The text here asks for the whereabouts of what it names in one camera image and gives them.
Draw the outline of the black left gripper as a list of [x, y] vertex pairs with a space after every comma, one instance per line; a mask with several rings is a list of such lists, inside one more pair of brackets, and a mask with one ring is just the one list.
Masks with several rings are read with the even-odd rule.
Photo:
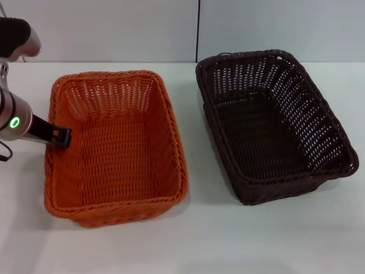
[[33, 114], [32, 125], [29, 129], [29, 140], [37, 143], [52, 143], [60, 148], [69, 148], [72, 129], [57, 128], [42, 118]]

